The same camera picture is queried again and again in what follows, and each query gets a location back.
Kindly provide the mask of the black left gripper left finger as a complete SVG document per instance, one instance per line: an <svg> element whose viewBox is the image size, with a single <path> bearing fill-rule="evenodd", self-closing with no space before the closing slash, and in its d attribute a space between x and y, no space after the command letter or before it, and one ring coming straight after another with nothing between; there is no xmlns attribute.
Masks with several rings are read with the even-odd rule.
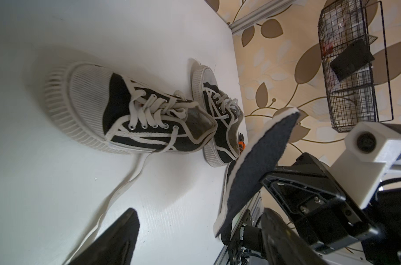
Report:
<svg viewBox="0 0 401 265"><path fill-rule="evenodd" d="M137 211L129 208L71 265L130 265L140 223Z"/></svg>

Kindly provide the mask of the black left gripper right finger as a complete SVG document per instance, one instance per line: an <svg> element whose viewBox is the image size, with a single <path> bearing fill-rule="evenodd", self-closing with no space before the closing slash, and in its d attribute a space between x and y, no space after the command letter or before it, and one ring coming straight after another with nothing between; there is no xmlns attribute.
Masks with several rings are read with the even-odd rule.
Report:
<svg viewBox="0 0 401 265"><path fill-rule="evenodd" d="M261 218L262 238L270 265L325 265L284 220L272 209L265 208Z"/></svg>

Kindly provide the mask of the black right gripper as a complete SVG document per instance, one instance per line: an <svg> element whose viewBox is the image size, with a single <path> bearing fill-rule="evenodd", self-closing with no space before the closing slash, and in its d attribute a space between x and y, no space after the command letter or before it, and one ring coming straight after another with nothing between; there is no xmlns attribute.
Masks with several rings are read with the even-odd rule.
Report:
<svg viewBox="0 0 401 265"><path fill-rule="evenodd" d="M266 173L262 185L316 252L330 254L376 238L381 230L340 187L326 166L309 153L291 166Z"/></svg>

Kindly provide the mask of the black insole with white edge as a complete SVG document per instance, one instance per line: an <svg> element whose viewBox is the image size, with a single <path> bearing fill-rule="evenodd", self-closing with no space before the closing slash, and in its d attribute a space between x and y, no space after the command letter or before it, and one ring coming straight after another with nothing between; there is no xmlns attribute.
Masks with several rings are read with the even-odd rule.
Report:
<svg viewBox="0 0 401 265"><path fill-rule="evenodd" d="M274 116L249 141L229 171L221 209L213 225L215 237L231 227L233 218L261 189L261 178L277 166L299 117L297 108L289 108Z"/></svg>

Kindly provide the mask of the black white canvas sneaker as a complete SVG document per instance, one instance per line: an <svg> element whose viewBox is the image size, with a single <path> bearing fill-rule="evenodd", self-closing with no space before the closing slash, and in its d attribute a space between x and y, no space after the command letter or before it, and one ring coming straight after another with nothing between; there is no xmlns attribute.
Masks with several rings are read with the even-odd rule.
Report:
<svg viewBox="0 0 401 265"><path fill-rule="evenodd" d="M108 210L140 177L149 156L196 152L218 128L215 119L181 91L170 95L90 62L54 68L46 80L45 102L56 126L78 143L138 156L135 169L105 200L67 262L96 239Z"/></svg>

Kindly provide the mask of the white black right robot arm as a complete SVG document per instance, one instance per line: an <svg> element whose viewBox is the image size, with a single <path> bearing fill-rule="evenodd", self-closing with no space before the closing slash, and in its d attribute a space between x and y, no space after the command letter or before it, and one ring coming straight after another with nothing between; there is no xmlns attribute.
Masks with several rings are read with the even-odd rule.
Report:
<svg viewBox="0 0 401 265"><path fill-rule="evenodd" d="M374 265L401 265L401 188L371 194L364 208L309 153L291 166L277 166L261 184L315 252L330 254L361 243Z"/></svg>

